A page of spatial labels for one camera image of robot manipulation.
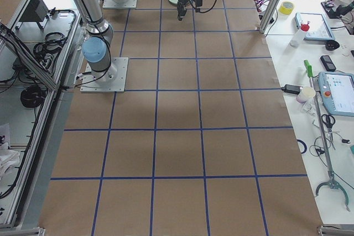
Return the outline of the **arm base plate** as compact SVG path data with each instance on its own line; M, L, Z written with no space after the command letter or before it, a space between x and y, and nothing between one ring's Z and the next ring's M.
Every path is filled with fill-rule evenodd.
M124 92L128 62L127 57L113 57L108 71L102 73L92 72L89 64L86 64L85 71L91 74L84 76L80 91L82 93Z
M103 9L135 9L137 0L105 0Z

